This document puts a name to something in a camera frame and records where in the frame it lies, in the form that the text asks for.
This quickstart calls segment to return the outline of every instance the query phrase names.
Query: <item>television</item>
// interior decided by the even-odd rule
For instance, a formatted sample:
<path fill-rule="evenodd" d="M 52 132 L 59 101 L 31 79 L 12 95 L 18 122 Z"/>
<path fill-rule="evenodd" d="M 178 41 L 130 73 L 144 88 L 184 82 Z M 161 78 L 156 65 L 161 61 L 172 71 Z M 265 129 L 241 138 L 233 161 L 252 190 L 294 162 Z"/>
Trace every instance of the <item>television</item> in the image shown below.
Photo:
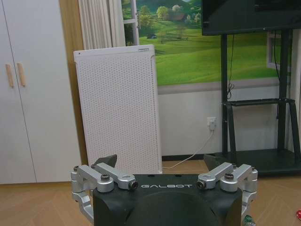
<path fill-rule="evenodd" d="M 202 0 L 203 35 L 301 28 L 301 0 Z"/>

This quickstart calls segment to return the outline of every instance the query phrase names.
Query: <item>perforated panel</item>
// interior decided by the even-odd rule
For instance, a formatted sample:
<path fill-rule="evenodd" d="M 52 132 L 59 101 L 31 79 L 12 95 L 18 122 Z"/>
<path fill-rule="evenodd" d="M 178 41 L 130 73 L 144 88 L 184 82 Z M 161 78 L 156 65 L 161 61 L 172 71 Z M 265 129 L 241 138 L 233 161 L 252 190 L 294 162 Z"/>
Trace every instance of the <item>perforated panel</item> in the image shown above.
<path fill-rule="evenodd" d="M 74 52 L 90 165 L 117 154 L 118 169 L 162 171 L 154 51 L 145 47 Z"/>

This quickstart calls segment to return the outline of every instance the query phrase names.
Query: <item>wall outlet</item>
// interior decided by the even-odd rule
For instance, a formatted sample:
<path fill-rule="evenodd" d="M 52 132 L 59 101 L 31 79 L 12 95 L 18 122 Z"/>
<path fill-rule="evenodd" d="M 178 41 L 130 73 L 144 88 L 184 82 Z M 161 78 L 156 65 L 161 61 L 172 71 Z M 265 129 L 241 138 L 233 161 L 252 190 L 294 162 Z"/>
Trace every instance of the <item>wall outlet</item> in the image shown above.
<path fill-rule="evenodd" d="M 215 130 L 216 127 L 216 117 L 208 117 L 207 118 L 207 126 L 210 130 Z"/>

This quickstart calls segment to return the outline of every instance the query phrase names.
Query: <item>red object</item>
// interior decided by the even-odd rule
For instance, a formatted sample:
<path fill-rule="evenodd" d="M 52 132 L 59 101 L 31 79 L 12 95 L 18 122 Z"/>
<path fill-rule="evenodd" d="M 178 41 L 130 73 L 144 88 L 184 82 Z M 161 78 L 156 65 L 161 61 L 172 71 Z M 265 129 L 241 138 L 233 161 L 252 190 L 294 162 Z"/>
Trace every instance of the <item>red object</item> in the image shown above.
<path fill-rule="evenodd" d="M 299 220 L 301 220 L 301 210 L 298 210 L 296 214 L 297 214 L 297 218 L 298 218 Z"/>

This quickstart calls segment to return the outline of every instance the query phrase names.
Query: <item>black cable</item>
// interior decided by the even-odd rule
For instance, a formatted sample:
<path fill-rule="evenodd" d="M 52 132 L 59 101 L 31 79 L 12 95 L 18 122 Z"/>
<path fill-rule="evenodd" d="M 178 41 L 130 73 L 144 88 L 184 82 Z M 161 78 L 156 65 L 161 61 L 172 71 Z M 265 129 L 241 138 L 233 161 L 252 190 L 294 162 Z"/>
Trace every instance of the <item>black cable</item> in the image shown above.
<path fill-rule="evenodd" d="M 233 50 L 234 50 L 234 35 L 233 35 L 233 39 L 232 39 L 232 53 L 231 53 L 230 77 L 229 77 L 228 92 L 227 92 L 227 99 L 228 99 L 228 100 L 232 97 L 232 90 L 234 89 L 234 84 L 231 83 L 231 78 L 232 78 L 232 62 L 233 62 Z"/>
<path fill-rule="evenodd" d="M 277 35 L 277 31 L 275 31 L 275 36 L 274 36 L 274 63 L 275 63 L 275 67 L 276 67 L 276 72 L 277 72 L 278 80 L 280 82 L 280 76 L 279 76 L 279 71 L 278 71 L 278 64 L 277 64 L 277 60 L 276 60 L 276 35 Z M 279 116 L 279 104 L 277 104 L 276 119 L 278 119 L 278 116 Z"/>
<path fill-rule="evenodd" d="M 275 37 L 274 37 L 274 62 L 275 62 L 277 76 L 278 76 L 278 79 L 280 81 L 280 76 L 279 76 L 279 72 L 278 72 L 278 65 L 277 65 L 277 61 L 276 61 L 276 34 L 277 34 L 277 31 L 275 31 Z"/>

